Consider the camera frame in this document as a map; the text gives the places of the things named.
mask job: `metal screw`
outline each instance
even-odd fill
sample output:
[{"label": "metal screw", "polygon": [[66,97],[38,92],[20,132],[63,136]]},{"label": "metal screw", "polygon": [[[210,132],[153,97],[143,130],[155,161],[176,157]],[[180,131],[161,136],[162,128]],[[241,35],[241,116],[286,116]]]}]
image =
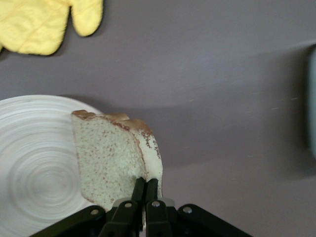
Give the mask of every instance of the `metal screw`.
[{"label": "metal screw", "polygon": [[130,202],[127,202],[127,203],[125,203],[125,205],[124,205],[125,207],[131,207],[132,206],[132,204],[130,203]]},{"label": "metal screw", "polygon": [[185,206],[185,207],[183,207],[183,212],[190,214],[190,213],[192,213],[192,209],[189,206]]},{"label": "metal screw", "polygon": [[159,206],[160,206],[160,202],[158,202],[158,201],[153,201],[153,202],[152,202],[152,206],[153,206],[153,207],[159,207]]},{"label": "metal screw", "polygon": [[98,209],[94,209],[90,212],[91,215],[96,215],[99,213],[99,210]]}]

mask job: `table surface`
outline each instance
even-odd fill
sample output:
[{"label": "table surface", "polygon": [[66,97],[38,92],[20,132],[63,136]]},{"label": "table surface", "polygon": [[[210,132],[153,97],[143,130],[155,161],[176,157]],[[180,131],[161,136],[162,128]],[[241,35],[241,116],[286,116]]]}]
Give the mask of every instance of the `table surface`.
[{"label": "table surface", "polygon": [[145,120],[163,194],[255,237],[316,234],[306,146],[313,0],[114,1],[52,56],[0,53],[0,99],[62,95]]}]

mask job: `bread slice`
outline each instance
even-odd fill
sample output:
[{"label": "bread slice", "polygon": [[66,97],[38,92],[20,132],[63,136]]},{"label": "bread slice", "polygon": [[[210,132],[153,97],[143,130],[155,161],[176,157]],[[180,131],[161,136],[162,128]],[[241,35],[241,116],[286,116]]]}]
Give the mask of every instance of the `bread slice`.
[{"label": "bread slice", "polygon": [[80,110],[72,112],[72,122],[85,199],[108,211],[114,201],[131,197],[139,177],[158,179],[158,196],[162,196],[160,153],[142,120]]}]

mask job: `white plate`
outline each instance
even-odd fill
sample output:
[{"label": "white plate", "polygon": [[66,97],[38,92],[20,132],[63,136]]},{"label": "white plate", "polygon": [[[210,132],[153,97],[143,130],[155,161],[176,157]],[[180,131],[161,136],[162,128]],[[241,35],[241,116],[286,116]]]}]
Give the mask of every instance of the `white plate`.
[{"label": "white plate", "polygon": [[89,205],[80,194],[70,113],[82,102],[49,95],[0,101],[0,236],[29,236]]}]

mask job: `yellow oven mitt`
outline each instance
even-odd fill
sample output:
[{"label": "yellow oven mitt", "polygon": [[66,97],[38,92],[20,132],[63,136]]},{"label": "yellow oven mitt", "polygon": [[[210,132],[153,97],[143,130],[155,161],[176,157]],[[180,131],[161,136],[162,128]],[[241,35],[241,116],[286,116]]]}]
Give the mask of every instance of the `yellow oven mitt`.
[{"label": "yellow oven mitt", "polygon": [[0,0],[0,51],[52,54],[63,41],[70,7],[76,32],[94,33],[103,0]]}]

